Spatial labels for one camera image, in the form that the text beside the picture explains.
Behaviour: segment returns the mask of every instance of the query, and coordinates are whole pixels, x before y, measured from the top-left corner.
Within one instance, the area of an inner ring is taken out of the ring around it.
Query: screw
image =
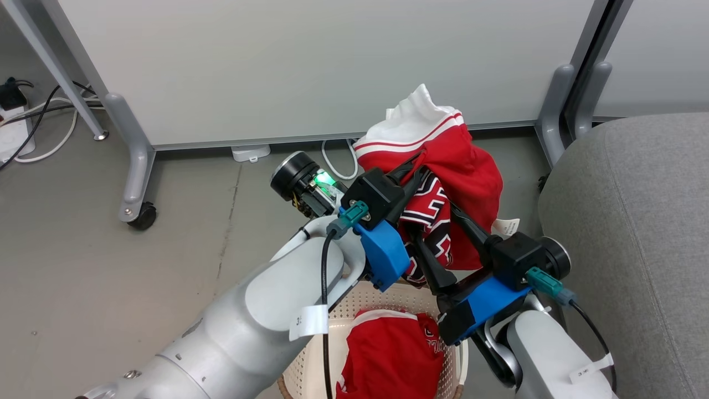
[[[138,370],[131,370],[127,372],[123,377],[130,380],[136,377],[140,377],[143,373],[139,372]]]

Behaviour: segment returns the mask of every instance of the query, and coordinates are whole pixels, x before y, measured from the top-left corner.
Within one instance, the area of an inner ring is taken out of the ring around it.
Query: laundry basket
[[[360,310],[374,309],[426,313],[434,319],[439,313],[435,296],[425,288],[419,290],[406,283],[397,283],[381,293],[372,284],[357,284],[330,313],[330,380],[333,382],[333,392],[347,358],[347,335],[351,321]],[[447,347],[436,398],[460,398],[467,374],[467,342]],[[285,399],[325,399],[324,382],[323,340],[316,336],[283,373],[278,387]]]

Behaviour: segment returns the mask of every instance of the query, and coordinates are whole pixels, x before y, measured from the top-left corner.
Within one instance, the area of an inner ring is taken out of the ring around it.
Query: gray floor
[[[69,119],[43,122],[38,152],[61,139]],[[547,167],[536,138],[476,144],[492,153],[505,181],[500,217],[520,217],[522,231],[540,234],[536,183]],[[325,165],[317,146],[302,148]],[[145,232],[117,220],[128,156],[115,132],[97,143],[80,121],[59,153],[3,170],[1,395],[73,398],[139,367],[270,258],[305,222],[268,185],[292,149],[253,164],[223,149],[162,154],[150,184],[160,215]],[[331,154],[336,167],[351,168],[346,150]],[[512,397],[474,349],[466,385],[466,398]],[[274,388],[260,396],[279,397]]]

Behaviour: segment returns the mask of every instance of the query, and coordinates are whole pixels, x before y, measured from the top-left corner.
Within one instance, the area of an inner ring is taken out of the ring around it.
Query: clothing
[[[425,313],[362,312],[352,321],[347,345],[337,399],[435,398],[445,345]]]
[[[418,153],[415,168],[425,166],[430,171],[400,219],[400,233],[411,257],[406,272],[409,283],[422,285],[425,279],[401,228],[405,223],[423,226],[425,245],[444,267],[480,269],[472,243],[459,226],[450,223],[450,201],[490,232],[502,177],[490,154],[471,143],[460,111],[433,104],[422,84],[353,147],[365,170],[378,167],[387,173]]]

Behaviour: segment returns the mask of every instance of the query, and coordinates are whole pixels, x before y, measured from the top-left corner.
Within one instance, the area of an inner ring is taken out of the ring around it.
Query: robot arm
[[[138,370],[84,395],[88,399],[251,399],[272,385],[310,337],[290,340],[303,307],[320,304],[326,226],[305,225],[273,259],[217,297],[194,323]],[[349,231],[328,251],[328,303],[357,284],[365,264]]]
[[[413,178],[400,186],[401,176],[409,172]],[[383,292],[407,269],[409,258],[392,224],[414,191],[416,175],[407,164],[388,175],[373,170],[347,189],[304,153],[291,155],[272,176],[272,187],[315,219],[270,262],[218,297],[148,364],[84,397],[255,398],[310,339],[290,332],[303,308],[321,305],[326,236],[336,238],[326,261],[330,310],[360,280]],[[340,214],[332,215],[338,208]],[[459,344],[470,338],[501,383],[517,390],[518,398],[609,398],[603,374],[584,373],[591,360],[546,314],[526,279],[533,268],[557,278],[566,275],[570,264],[563,248],[553,240],[536,241],[519,233],[502,240],[455,206],[453,214],[478,248],[484,269],[456,281],[425,246],[418,246],[438,299],[444,342]],[[493,337],[491,328],[515,315]],[[580,385],[569,377],[578,370],[583,374]]]

